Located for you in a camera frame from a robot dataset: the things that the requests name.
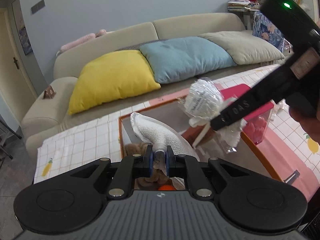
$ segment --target yellow pillow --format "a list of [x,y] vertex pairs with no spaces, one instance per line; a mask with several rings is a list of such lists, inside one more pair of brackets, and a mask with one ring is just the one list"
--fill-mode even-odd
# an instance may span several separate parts
[[138,50],[105,54],[84,66],[69,101],[68,114],[75,114],[114,101],[160,88],[147,59]]

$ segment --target human hand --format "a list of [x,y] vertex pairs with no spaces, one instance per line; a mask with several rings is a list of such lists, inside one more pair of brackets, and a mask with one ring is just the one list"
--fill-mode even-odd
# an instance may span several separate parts
[[317,143],[320,144],[320,109],[317,111],[317,117],[304,117],[300,112],[290,107],[290,116],[300,123],[305,132]]

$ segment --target sofa backrest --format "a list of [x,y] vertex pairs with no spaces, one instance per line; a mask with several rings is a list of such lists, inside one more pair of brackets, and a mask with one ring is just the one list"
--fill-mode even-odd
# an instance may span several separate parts
[[198,36],[203,33],[245,30],[240,18],[233,13],[185,15],[156,20],[153,24],[160,40]]
[[107,33],[62,53],[55,61],[53,76],[79,77],[88,62],[103,54],[147,41],[244,29],[240,18],[232,13],[193,14],[146,22]]

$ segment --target green light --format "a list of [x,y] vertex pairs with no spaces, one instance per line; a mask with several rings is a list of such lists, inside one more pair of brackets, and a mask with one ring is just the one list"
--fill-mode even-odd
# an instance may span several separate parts
[[285,2],[283,5],[291,9],[291,7],[288,3]]

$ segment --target orange ball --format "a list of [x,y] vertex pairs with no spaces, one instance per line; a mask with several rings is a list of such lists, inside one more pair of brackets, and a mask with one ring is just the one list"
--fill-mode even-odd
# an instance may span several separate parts
[[160,191],[176,190],[176,188],[174,186],[171,186],[171,185],[162,185],[161,187],[158,188],[158,190],[160,190]]

